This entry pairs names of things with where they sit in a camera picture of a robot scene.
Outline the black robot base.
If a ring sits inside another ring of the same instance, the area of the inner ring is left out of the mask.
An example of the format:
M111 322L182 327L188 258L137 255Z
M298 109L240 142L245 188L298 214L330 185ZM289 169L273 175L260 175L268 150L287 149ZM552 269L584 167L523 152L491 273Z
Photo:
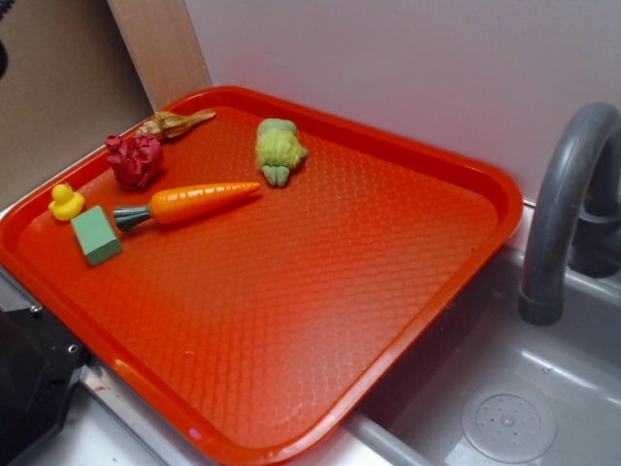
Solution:
M65 424L86 351L48 309L1 311L1 463L14 465Z

